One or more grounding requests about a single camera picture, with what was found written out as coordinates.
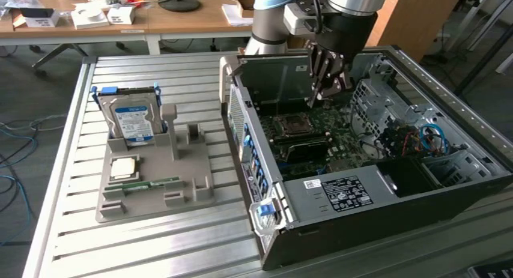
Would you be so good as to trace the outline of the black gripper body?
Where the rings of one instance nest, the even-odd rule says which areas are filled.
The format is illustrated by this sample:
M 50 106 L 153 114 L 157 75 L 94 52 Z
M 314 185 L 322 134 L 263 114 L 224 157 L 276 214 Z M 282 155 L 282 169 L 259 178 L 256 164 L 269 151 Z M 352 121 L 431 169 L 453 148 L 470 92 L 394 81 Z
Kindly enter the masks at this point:
M 362 51 L 368 39 L 378 13 L 367 16 L 355 16 L 343 12 L 315 13 L 315 42 L 316 46 L 311 56 L 316 57 L 318 51 L 331 51 L 343 56 L 343 59 L 354 59 Z

